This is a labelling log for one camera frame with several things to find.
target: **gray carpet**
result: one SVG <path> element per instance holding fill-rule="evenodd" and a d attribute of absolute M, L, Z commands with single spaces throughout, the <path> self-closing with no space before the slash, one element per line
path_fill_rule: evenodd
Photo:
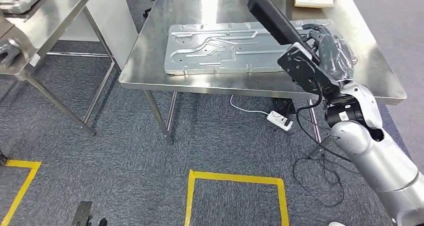
<path fill-rule="evenodd" d="M 128 1 L 140 29 L 141 11 L 151 2 Z M 80 48 L 100 50 L 96 43 L 68 42 L 55 49 Z M 82 117 L 108 60 L 51 56 L 42 64 L 36 76 Z M 294 181 L 294 161 L 314 147 L 298 125 L 287 134 L 264 115 L 231 107 L 229 96 L 184 93 L 176 101 L 175 143 L 169 146 L 143 93 L 122 88 L 117 78 L 114 72 L 89 122 L 97 131 L 94 137 L 72 125 L 31 85 L 0 81 L 1 149 L 12 158 L 42 162 L 10 225 L 70 225 L 81 200 L 94 201 L 94 222 L 106 217 L 112 226 L 182 225 L 189 169 L 282 178 L 291 225 L 325 225 L 333 220 L 349 226 L 391 224 L 377 197 L 355 172 L 335 165 L 345 198 L 334 207 L 317 201 L 332 204 L 342 196 L 338 185 L 324 180 L 319 162 L 296 167 L 309 192 Z M 171 93 L 153 94 L 166 115 Z M 269 98 L 257 97 L 236 96 L 234 103 L 265 111 L 272 106 Z M 385 128 L 405 150 L 386 107 L 380 109 Z M 318 117 L 325 126 L 322 112 Z M 5 195 L 17 191 L 22 170 L 0 168 L 0 177 L 3 217 L 11 200 Z M 199 180 L 191 220 L 192 226 L 278 225 L 277 193 L 271 185 Z"/>

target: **black cable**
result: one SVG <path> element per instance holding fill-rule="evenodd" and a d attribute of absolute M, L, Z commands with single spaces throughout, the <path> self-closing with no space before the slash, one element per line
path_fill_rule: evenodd
<path fill-rule="evenodd" d="M 328 184 L 330 184 L 330 185 L 339 185 L 340 186 L 340 188 L 341 188 L 341 197 L 340 197 L 340 199 L 337 201 L 337 202 L 335 202 L 335 203 L 333 203 L 333 204 L 327 204 L 327 203 L 324 203 L 324 202 L 322 202 L 321 200 L 319 200 L 318 198 L 316 198 L 302 183 L 301 183 L 301 181 L 298 179 L 298 177 L 296 176 L 296 165 L 301 161 L 301 160 L 306 160 L 306 161 L 319 161 L 319 162 L 321 162 L 321 158 L 322 158 L 322 169 L 323 169 L 323 174 L 324 174 L 324 178 L 325 178 L 325 180 L 327 181 L 327 183 Z M 293 178 L 294 178 L 294 180 L 301 186 L 301 188 L 303 188 L 309 195 L 311 195 L 311 197 L 315 200 L 315 201 L 317 201 L 319 204 L 321 204 L 321 205 L 323 205 L 323 206 L 325 206 L 325 207 L 334 207 L 334 206 L 337 206 L 337 205 L 339 205 L 339 204 L 341 204 L 342 202 L 343 202 L 343 200 L 345 199 L 345 191 L 344 191 L 344 187 L 343 187 L 343 185 L 342 185 L 342 182 L 341 182 L 341 179 L 340 179 L 340 176 L 337 174 L 337 172 L 336 172 L 336 170 L 334 169 L 334 167 L 333 167 L 333 169 L 331 170 L 331 169 L 329 169 L 329 168 L 327 168 L 326 167 L 326 161 L 327 161 L 327 159 L 326 159 L 326 155 L 325 154 L 322 154 L 322 156 L 321 156 L 321 158 L 319 158 L 319 159 L 313 159 L 313 158 L 308 158 L 308 157 L 301 157 L 301 158 L 298 158 L 298 159 L 296 159 L 296 161 L 294 162 L 294 164 L 293 164 L 293 167 L 292 167 L 292 175 L 293 175 Z M 329 178 L 328 178 L 328 176 L 327 176 L 327 171 L 328 172 L 330 172 L 330 173 L 332 173 L 335 177 L 336 177 L 336 180 L 335 181 L 331 181 Z"/>
<path fill-rule="evenodd" d="M 316 144 L 318 144 L 318 145 L 320 145 L 321 143 L 320 142 L 318 142 L 314 137 L 312 137 L 305 129 L 304 129 L 304 127 L 302 126 L 302 124 L 301 124 L 301 121 L 299 120 L 299 113 L 301 112 L 301 111 L 303 111 L 303 110 L 306 110 L 306 109 L 310 109 L 310 108 L 314 108 L 314 107 L 317 107 L 317 106 L 319 106 L 320 104 L 321 104 L 321 102 L 323 101 L 323 90 L 321 89 L 321 85 L 320 85 L 320 83 L 318 82 L 318 81 L 316 81 L 315 79 L 313 79 L 312 81 L 311 81 L 314 85 L 315 85 L 315 88 L 317 88 L 317 90 L 318 90 L 318 92 L 319 92 L 319 94 L 318 94 L 318 100 L 314 103 L 314 104 L 312 104 L 312 105 L 309 105 L 309 106 L 305 106 L 305 107 L 299 107 L 297 110 L 296 110 L 296 121 L 297 121 L 297 123 L 299 124 L 299 127 L 302 129 L 302 131 L 304 132 L 304 133 L 306 133 L 306 135 L 310 138 L 310 139 L 312 139 Z"/>
<path fill-rule="evenodd" d="M 305 130 L 305 128 L 302 126 L 302 124 L 301 124 L 301 121 L 299 120 L 299 114 L 300 114 L 300 112 L 301 111 L 303 111 L 303 110 L 306 110 L 306 109 L 311 109 L 311 108 L 314 108 L 314 107 L 317 107 L 317 106 L 319 106 L 320 104 L 321 104 L 321 102 L 323 101 L 323 90 L 321 89 L 321 85 L 320 85 L 320 83 L 317 81 L 317 80 L 315 80 L 315 79 L 311 79 L 311 82 L 314 84 L 314 86 L 315 86 L 315 88 L 318 90 L 318 92 L 319 92 L 319 94 L 318 94 L 318 100 L 314 103 L 314 104 L 312 104 L 312 105 L 309 105 L 309 106 L 305 106 L 305 107 L 299 107 L 297 110 L 296 110 L 296 121 L 297 121 L 297 123 L 299 124 L 299 127 L 302 129 L 302 131 L 310 138 L 310 139 L 312 139 L 316 144 L 318 144 L 320 147 L 322 147 L 324 150 L 326 150 L 326 151 L 328 151 L 329 153 L 331 153 L 332 155 L 334 155 L 334 156 L 336 156 L 336 157 L 338 157 L 338 158 L 340 158 L 340 159 L 342 159 L 342 160 L 345 160 L 345 161 L 347 161 L 347 162 L 352 162 L 352 161 L 350 161 L 348 158 L 346 158 L 346 157 L 343 157 L 343 156 L 341 156 L 341 155 L 339 155 L 339 154 L 337 154 L 337 153 L 335 153 L 335 152 L 333 152 L 333 151 L 331 151 L 330 149 L 328 149 L 327 147 L 325 147 L 325 146 L 323 146 L 320 142 L 318 142 L 314 137 L 312 137 L 306 130 Z"/>

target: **black object on floor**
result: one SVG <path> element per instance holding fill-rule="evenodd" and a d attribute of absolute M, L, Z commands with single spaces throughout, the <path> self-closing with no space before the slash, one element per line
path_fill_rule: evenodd
<path fill-rule="evenodd" d="M 288 117 L 290 114 L 295 114 L 296 109 L 293 100 L 290 98 L 272 98 L 274 111 L 278 112 L 281 116 Z"/>

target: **metal table leg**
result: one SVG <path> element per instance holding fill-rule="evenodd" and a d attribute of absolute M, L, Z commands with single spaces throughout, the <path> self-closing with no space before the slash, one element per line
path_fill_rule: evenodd
<path fill-rule="evenodd" d="M 112 54 L 111 49 L 109 48 L 109 46 L 106 44 L 105 38 L 103 37 L 102 33 L 100 32 L 99 27 L 97 26 L 96 22 L 94 21 L 91 13 L 89 12 L 89 10 L 87 9 L 87 7 L 84 7 L 82 10 L 85 14 L 85 17 L 87 17 L 87 20 L 90 22 L 91 27 L 93 28 L 95 34 L 98 37 L 98 40 L 100 41 L 100 43 L 103 45 L 103 47 L 106 49 L 107 54 L 109 55 L 110 59 L 114 62 L 114 65 L 116 67 L 116 69 L 118 70 L 119 73 L 121 73 L 121 69 L 119 68 L 118 63 L 115 60 L 114 55 Z"/>
<path fill-rule="evenodd" d="M 312 105 L 312 100 L 308 100 L 307 104 L 310 106 Z M 315 116 L 315 111 L 313 108 L 309 109 L 309 115 L 310 115 L 310 119 L 312 121 L 312 127 L 314 130 L 314 134 L 315 134 L 315 139 L 318 142 L 321 142 L 321 135 L 319 134 L 319 128 L 318 128 L 318 122 L 317 122 L 317 117 Z M 309 154 L 310 158 L 315 158 L 318 154 L 323 152 L 323 148 L 320 147 L 319 145 L 317 145 L 313 151 Z"/>
<path fill-rule="evenodd" d="M 88 120 L 89 120 L 89 118 L 90 118 L 90 116 L 93 112 L 93 109 L 96 106 L 97 101 L 99 100 L 100 94 L 102 93 L 103 88 L 105 87 L 106 82 L 108 82 L 109 76 L 111 75 L 112 70 L 114 69 L 114 65 L 115 65 L 115 62 L 112 62 L 110 64 L 110 67 L 109 67 L 108 71 L 106 72 L 105 76 L 103 77 L 103 80 L 101 81 L 100 86 L 98 87 L 97 91 L 95 92 L 94 98 L 93 98 L 90 106 L 88 107 L 87 113 L 84 116 L 84 120 L 83 120 L 84 123 L 88 122 Z"/>
<path fill-rule="evenodd" d="M 147 97 L 147 101 L 150 105 L 151 111 L 153 112 L 153 116 L 154 116 L 154 118 L 157 122 L 157 125 L 159 126 L 160 130 L 162 131 L 162 134 L 165 136 L 167 143 L 169 145 L 172 145 L 173 141 L 171 139 L 171 135 L 169 134 L 168 127 L 164 123 L 164 119 L 161 116 L 161 112 L 159 111 L 158 105 L 156 104 L 156 101 L 155 101 L 155 98 L 153 97 L 152 91 L 144 90 L 144 94 Z"/>
<path fill-rule="evenodd" d="M 68 107 L 66 107 L 55 95 L 53 95 L 43 84 L 41 84 L 33 75 L 28 74 L 26 80 L 43 93 L 53 104 L 61 109 L 74 123 L 82 127 L 86 132 L 93 136 L 94 130 L 83 123 Z"/>

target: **groove in metal plate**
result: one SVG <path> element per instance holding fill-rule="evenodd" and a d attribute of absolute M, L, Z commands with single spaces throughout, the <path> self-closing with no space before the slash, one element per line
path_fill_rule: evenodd
<path fill-rule="evenodd" d="M 340 37 L 331 20 L 291 23 L 300 34 L 308 32 L 302 25 L 313 23 Z M 164 68 L 172 75 L 279 72 L 277 60 L 289 46 L 280 45 L 259 22 L 172 25 Z"/>

